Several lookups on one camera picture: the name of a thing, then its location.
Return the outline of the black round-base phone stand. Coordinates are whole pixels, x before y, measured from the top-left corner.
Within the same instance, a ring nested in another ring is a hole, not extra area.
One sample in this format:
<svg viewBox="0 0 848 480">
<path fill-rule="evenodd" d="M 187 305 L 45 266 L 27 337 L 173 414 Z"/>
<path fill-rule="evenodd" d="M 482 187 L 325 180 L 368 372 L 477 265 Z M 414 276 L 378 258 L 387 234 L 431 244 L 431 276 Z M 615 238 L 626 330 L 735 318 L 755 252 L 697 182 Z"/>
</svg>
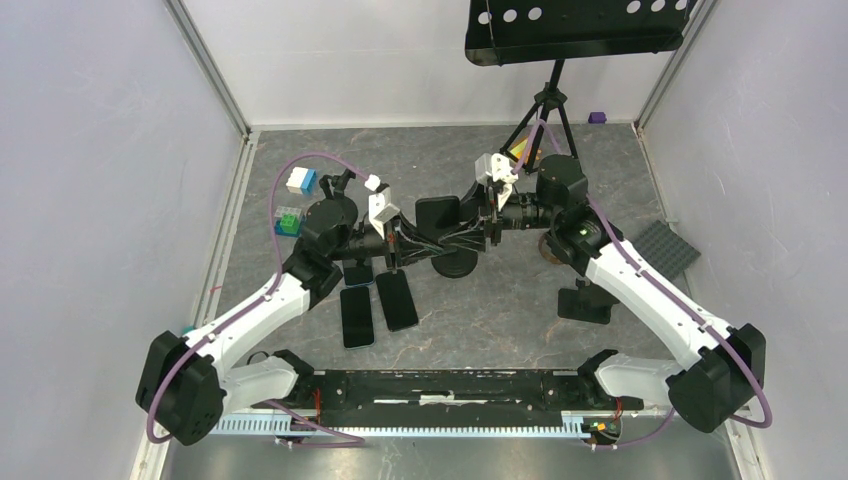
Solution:
<svg viewBox="0 0 848 480">
<path fill-rule="evenodd" d="M 439 243 L 448 253 L 430 259 L 434 270 L 443 277 L 458 279 L 473 272 L 478 263 L 478 252 L 484 245 L 479 231 L 444 229 L 438 234 Z"/>
</svg>

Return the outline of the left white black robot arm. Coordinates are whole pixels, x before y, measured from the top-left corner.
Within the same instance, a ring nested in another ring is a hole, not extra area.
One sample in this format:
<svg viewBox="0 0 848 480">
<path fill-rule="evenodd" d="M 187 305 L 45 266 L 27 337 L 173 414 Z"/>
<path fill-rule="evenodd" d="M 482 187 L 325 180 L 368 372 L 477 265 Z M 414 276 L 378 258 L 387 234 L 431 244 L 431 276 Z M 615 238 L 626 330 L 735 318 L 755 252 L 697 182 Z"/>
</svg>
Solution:
<svg viewBox="0 0 848 480">
<path fill-rule="evenodd" d="M 165 331 L 152 341 L 136 393 L 151 442 L 195 444 L 222 417 L 269 400 L 306 405 L 314 381 L 286 359 L 273 355 L 247 366 L 237 362 L 326 298 L 342 278 L 338 261 L 404 254 L 417 261 L 451 251 L 419 236 L 399 212 L 385 225 L 373 220 L 363 229 L 356 227 L 358 218 L 349 198 L 314 203 L 291 255 L 265 285 L 202 328 L 183 336 Z"/>
</svg>

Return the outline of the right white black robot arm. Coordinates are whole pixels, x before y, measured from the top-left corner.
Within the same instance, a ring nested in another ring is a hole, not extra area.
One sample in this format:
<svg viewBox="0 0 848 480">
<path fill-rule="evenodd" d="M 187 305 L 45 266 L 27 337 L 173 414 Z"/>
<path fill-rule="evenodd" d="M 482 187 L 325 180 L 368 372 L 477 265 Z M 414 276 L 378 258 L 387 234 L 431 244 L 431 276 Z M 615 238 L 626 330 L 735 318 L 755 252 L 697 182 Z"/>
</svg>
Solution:
<svg viewBox="0 0 848 480">
<path fill-rule="evenodd" d="M 541 162 L 536 191 L 519 195 L 517 164 L 483 154 L 474 164 L 483 189 L 476 217 L 487 236 L 542 228 L 551 252 L 645 324 L 671 360 L 603 354 L 577 382 L 580 400 L 602 408 L 615 397 L 667 405 L 693 428 L 711 433 L 727 420 L 766 429 L 773 423 L 764 392 L 766 338 L 754 325 L 735 327 L 700 306 L 653 267 L 588 193 L 578 160 Z"/>
</svg>

